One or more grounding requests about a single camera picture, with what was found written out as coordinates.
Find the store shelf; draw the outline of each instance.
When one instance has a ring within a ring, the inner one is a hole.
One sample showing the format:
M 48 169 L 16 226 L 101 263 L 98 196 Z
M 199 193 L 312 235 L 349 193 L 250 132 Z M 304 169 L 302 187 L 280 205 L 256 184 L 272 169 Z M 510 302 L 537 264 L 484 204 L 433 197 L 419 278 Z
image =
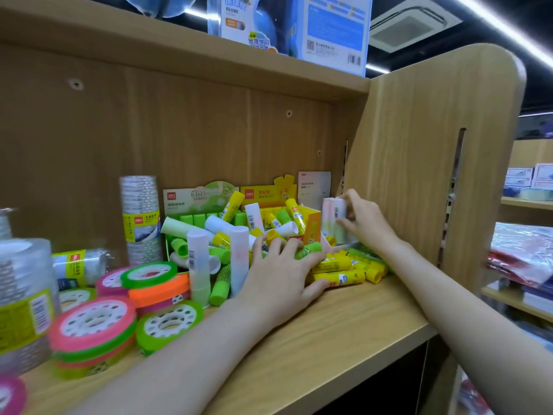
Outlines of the store shelf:
M 0 0 L 0 40 L 91 60 L 336 101 L 370 80 L 90 0 Z
M 532 314 L 534 316 L 537 316 L 538 318 L 553 323 L 553 314 L 544 312 L 541 309 L 537 309 L 536 307 L 530 306 L 523 302 L 523 292 L 520 288 L 510 286 L 499 290 L 498 285 L 499 282 L 496 281 L 488 286 L 483 287 L 480 292 L 486 297 L 501 301 L 501 303 L 505 303 L 509 306 L 522 310 L 523 312 Z
M 313 413 L 433 335 L 397 277 L 327 291 L 256 346 L 204 413 Z M 142 360 L 136 351 L 76 381 L 59 380 L 52 362 L 42 364 L 23 375 L 29 394 L 25 415 L 63 413 Z
M 528 201 L 520 198 L 501 198 L 503 205 L 512 205 L 515 207 L 538 208 L 541 210 L 553 210 L 553 201 Z

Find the wooden back panel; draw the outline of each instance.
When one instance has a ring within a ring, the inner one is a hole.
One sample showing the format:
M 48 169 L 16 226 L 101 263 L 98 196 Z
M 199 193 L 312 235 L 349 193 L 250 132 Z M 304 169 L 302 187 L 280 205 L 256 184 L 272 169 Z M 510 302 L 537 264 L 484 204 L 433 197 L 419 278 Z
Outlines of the wooden back panel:
M 335 186 L 342 177 L 346 135 L 334 145 L 326 102 L 9 45 L 0 87 L 0 204 L 18 208 L 15 235 L 54 251 L 124 256 L 122 175 L 156 175 L 160 194 L 301 170 L 333 170 Z
M 345 188 L 377 202 L 437 263 L 460 130 L 466 129 L 444 271 L 472 288 L 495 222 L 525 86 L 522 63 L 472 45 L 371 80 Z

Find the black ceiling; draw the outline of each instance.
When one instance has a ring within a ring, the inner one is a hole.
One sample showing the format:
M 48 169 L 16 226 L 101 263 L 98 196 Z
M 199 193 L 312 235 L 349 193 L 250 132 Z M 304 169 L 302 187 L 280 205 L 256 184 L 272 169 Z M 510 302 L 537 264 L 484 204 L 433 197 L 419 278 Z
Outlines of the black ceiling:
M 136 11 L 125 0 L 97 0 L 120 8 Z M 378 17 L 404 0 L 373 0 L 372 17 Z M 513 51 L 522 59 L 527 69 L 527 89 L 522 111 L 553 111 L 553 69 L 531 57 L 520 46 L 511 42 L 495 29 L 489 27 L 474 14 L 465 9 L 456 0 L 433 0 L 463 23 L 447 29 L 437 35 L 396 51 L 392 54 L 369 46 L 367 61 L 387 69 L 400 69 L 415 62 L 451 51 L 461 46 L 478 42 L 489 42 Z M 516 25 L 533 40 L 553 52 L 553 0 L 482 0 L 502 18 Z M 207 0 L 196 0 L 193 7 L 206 11 Z M 165 19 L 186 27 L 207 32 L 205 20 L 183 14 L 176 18 Z M 368 70 L 367 77 L 377 76 L 377 72 Z

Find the stack of tape rolls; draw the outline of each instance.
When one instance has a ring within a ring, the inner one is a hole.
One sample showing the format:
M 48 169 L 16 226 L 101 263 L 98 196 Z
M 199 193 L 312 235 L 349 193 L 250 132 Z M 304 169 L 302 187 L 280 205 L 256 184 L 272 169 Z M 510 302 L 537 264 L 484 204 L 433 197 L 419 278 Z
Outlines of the stack of tape rolls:
M 96 290 L 93 288 L 73 288 L 60 293 L 61 311 L 63 313 L 96 298 Z
M 190 300 L 142 316 L 136 332 L 142 355 L 147 357 L 160 350 L 197 325 L 203 317 L 202 306 Z
M 172 262 L 139 265 L 121 274 L 121 284 L 129 291 L 138 316 L 171 307 L 190 295 L 188 274 L 177 274 Z
M 0 413 L 19 415 L 25 408 L 27 391 L 18 378 L 0 377 Z
M 50 358 L 46 334 L 59 312 L 50 242 L 0 240 L 0 373 L 19 376 Z
M 0 208 L 0 239 L 11 239 L 12 228 L 10 227 L 10 219 L 8 215 L 13 211 L 13 208 Z
M 131 265 L 162 260 L 161 221 L 155 176 L 120 178 L 127 254 Z
M 93 286 L 107 271 L 112 258 L 106 249 L 61 252 L 52 255 L 60 291 Z
M 121 275 L 133 267 L 125 267 L 110 271 L 98 281 L 96 281 L 96 294 L 98 297 L 107 295 L 129 296 L 129 291 L 121 284 Z
M 54 371 L 65 379 L 91 376 L 117 363 L 135 345 L 135 305 L 102 297 L 63 313 L 48 334 Z

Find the green cap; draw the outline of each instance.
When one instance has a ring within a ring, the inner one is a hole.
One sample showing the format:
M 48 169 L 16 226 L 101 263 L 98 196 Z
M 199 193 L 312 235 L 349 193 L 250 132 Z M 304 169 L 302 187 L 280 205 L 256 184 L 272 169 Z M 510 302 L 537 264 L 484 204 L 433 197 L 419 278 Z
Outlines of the green cap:
M 186 240 L 174 238 L 171 240 L 171 247 L 181 258 L 188 256 L 188 243 Z
M 246 216 L 245 212 L 239 211 L 234 215 L 234 225 L 249 227 L 248 216 Z
M 194 217 L 191 215 L 182 215 L 179 217 L 179 220 L 183 223 L 190 224 L 191 226 L 194 225 Z
M 319 242 L 313 242 L 307 244 L 301 251 L 296 253 L 296 259 L 305 258 L 308 254 L 313 252 L 322 252 L 322 245 Z
M 214 306 L 220 306 L 228 298 L 228 292 L 231 289 L 231 266 L 226 265 L 221 268 L 217 275 L 217 281 L 211 291 L 210 303 Z
M 209 247 L 209 254 L 211 256 L 216 256 L 221 261 L 221 264 L 228 265 L 231 263 L 231 251 L 229 249 L 224 249 L 222 247 Z
M 194 225 L 201 229 L 206 227 L 206 215 L 205 214 L 194 214 Z
M 290 216 L 288 215 L 288 211 L 286 209 L 282 209 L 279 212 L 276 213 L 276 219 L 279 221 L 280 224 L 285 225 L 286 223 L 289 223 L 292 221 Z

